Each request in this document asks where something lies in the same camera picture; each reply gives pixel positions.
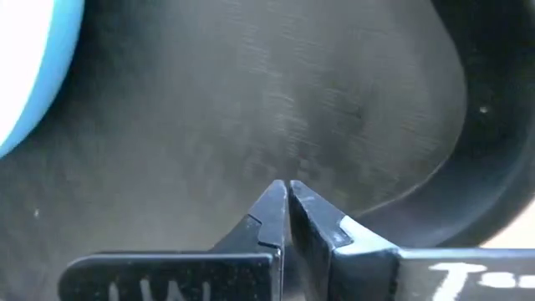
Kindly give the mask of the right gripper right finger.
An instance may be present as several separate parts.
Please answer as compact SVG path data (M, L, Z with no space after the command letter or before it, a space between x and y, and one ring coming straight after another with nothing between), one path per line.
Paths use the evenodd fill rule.
M313 300L534 301L532 249L400 247L301 181L288 206Z

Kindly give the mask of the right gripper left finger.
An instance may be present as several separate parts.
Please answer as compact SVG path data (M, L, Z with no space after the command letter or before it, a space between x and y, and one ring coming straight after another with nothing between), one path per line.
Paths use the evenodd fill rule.
M273 181L207 251L105 252L73 261L58 295L72 301L279 300L288 189Z

